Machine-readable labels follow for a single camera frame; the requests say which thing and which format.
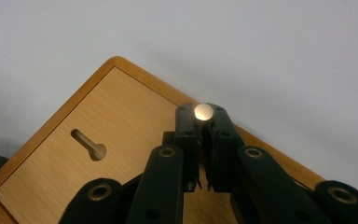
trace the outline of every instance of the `round metal fastener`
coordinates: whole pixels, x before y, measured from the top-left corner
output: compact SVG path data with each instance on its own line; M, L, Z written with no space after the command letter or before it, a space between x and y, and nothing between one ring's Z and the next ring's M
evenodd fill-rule
M341 203L356 204L358 202L358 199L354 194L340 187L330 187L327 189L327 192Z
M205 121L213 117L214 110L208 104L199 104L194 108L194 113L197 119Z
M263 153L260 150L255 149L255 148L246 148L245 154L248 157L252 157L252 158L256 158L256 159L261 158L263 156Z
M159 150L158 153L161 157L172 157L175 155L175 149L170 147L165 147Z
M105 199L112 193L112 187L107 183L101 183L89 190L88 196L92 201L100 201Z

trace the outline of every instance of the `white wall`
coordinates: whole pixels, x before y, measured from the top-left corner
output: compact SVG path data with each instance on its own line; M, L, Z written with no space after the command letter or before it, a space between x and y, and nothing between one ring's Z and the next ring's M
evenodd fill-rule
M0 1L0 155L121 55L358 188L358 1Z

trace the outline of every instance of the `wooden surface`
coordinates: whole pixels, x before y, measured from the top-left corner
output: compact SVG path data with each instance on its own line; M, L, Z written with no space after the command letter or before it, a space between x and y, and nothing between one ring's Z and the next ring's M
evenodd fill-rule
M92 179L125 183L140 174L162 133L174 130L174 109L185 103L196 101L125 59L109 60L0 170L0 223L56 223ZM71 136L73 129L104 144L106 157L92 161ZM323 180L238 130L248 145L268 150L298 182L313 189ZM186 194L184 223L235 223L228 198L206 189Z

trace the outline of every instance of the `brass grommet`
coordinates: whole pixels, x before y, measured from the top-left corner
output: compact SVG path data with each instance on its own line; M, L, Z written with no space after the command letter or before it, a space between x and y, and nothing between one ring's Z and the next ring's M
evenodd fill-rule
M89 190L88 196L92 201L100 201L112 193L112 187L107 183L101 183Z
M165 147L159 150L158 153L161 157L171 157L175 155L175 150L170 147Z
M248 157L252 157L252 158L256 158L256 159L261 158L263 156L263 153L260 150L255 149L255 148L246 148L245 154Z
M348 190L340 187L330 187L327 192L337 201L347 204L356 204L358 202L357 197L350 193Z

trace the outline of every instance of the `keyhole slot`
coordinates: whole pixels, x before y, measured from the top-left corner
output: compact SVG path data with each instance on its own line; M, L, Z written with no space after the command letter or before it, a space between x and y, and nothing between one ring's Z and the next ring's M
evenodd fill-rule
M93 161L100 161L106 155L106 147L103 144L95 144L78 129L73 129L71 131L71 136L89 151L89 157Z

